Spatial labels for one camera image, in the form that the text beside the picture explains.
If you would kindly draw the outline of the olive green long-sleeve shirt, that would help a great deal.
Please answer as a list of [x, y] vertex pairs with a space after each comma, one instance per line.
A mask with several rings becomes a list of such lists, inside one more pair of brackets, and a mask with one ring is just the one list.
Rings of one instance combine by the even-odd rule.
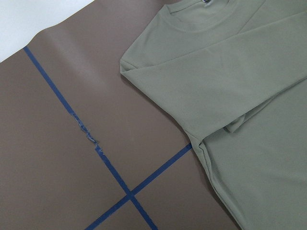
[[165, 5], [120, 73], [183, 128], [242, 229], [306, 229], [306, 1]]

